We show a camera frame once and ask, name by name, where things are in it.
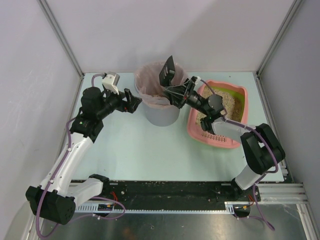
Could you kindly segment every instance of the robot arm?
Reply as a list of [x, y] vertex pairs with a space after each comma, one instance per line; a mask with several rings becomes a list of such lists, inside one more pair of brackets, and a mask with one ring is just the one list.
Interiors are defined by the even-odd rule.
[[285, 158], [285, 152], [270, 126], [263, 123], [259, 126], [247, 126], [240, 122], [226, 119], [222, 97], [217, 94], [204, 98], [194, 91], [199, 77], [186, 79], [182, 85], [171, 86], [175, 75], [172, 56], [168, 58], [159, 74], [159, 82], [164, 95], [170, 104], [182, 108], [185, 104], [206, 115], [200, 120], [203, 131], [222, 135], [242, 144], [247, 165], [243, 171], [231, 181], [235, 195], [241, 195], [249, 189], [272, 167]]
[[102, 80], [102, 92], [94, 86], [83, 91], [82, 107], [70, 128], [70, 143], [64, 147], [41, 184], [38, 187], [30, 186], [25, 193], [34, 215], [40, 204], [41, 218], [64, 225], [70, 221], [76, 207], [106, 191], [109, 179], [97, 174], [76, 187], [69, 188], [69, 185], [83, 156], [102, 130], [103, 119], [114, 110], [134, 113], [142, 101], [132, 96], [127, 88], [124, 92], [118, 91], [119, 77], [114, 72], [108, 72]]

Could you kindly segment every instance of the trash bag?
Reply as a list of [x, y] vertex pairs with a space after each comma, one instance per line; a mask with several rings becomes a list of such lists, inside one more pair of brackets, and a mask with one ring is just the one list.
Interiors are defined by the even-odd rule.
[[[142, 101], [151, 108], [169, 108], [170, 101], [164, 96], [164, 87], [160, 85], [159, 74], [166, 62], [153, 62], [140, 67], [134, 73], [134, 86]], [[178, 64], [174, 64], [175, 74], [172, 86], [181, 85], [188, 78], [188, 74]]]

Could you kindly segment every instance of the white wall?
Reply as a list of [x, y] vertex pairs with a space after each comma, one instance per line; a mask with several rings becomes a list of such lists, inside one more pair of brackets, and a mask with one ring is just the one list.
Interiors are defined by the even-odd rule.
[[57, 157], [80, 80], [36, 0], [0, 2], [0, 239]]
[[320, 1], [305, 1], [262, 75], [287, 163], [320, 226]]
[[293, 0], [48, 0], [84, 72], [255, 71]]

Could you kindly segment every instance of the grain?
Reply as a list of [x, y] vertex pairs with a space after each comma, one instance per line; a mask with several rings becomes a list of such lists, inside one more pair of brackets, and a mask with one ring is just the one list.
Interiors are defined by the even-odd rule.
[[[226, 109], [227, 115], [226, 118], [237, 121], [237, 122], [241, 122], [241, 118], [242, 118], [242, 104], [241, 101], [237, 98], [232, 96], [230, 93], [222, 91], [222, 90], [218, 90], [218, 89], [214, 89], [213, 91], [215, 94], [220, 95], [222, 97], [222, 104]], [[212, 92], [210, 91], [210, 89], [205, 86], [203, 93], [201, 94], [202, 97], [204, 97], [205, 99], [209, 96], [212, 95]], [[204, 118], [206, 115], [204, 115], [201, 112], [198, 112], [197, 116], [196, 116], [196, 124], [198, 126], [200, 126], [200, 120], [202, 118]]]

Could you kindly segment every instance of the litter box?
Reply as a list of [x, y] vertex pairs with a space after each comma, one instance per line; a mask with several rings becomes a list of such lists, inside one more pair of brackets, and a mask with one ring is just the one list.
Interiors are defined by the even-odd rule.
[[[223, 82], [223, 81], [213, 81], [207, 80], [206, 81], [209, 86], [213, 89], [221, 90], [227, 93], [230, 93], [233, 97], [238, 98], [242, 105], [242, 117], [241, 123], [247, 124], [248, 122], [248, 92], [242, 86], [237, 86], [231, 83]], [[203, 91], [205, 90], [205, 84], [203, 84], [197, 91], [198, 94], [202, 95]], [[219, 148], [226, 148], [226, 149], [234, 149], [239, 147], [241, 144], [235, 140], [232, 140], [228, 137], [221, 136], [221, 135], [214, 135], [203, 131], [200, 126], [196, 124], [198, 111], [194, 108], [191, 108], [189, 119], [187, 123], [187, 132], [188, 134], [204, 143], [214, 147]]]

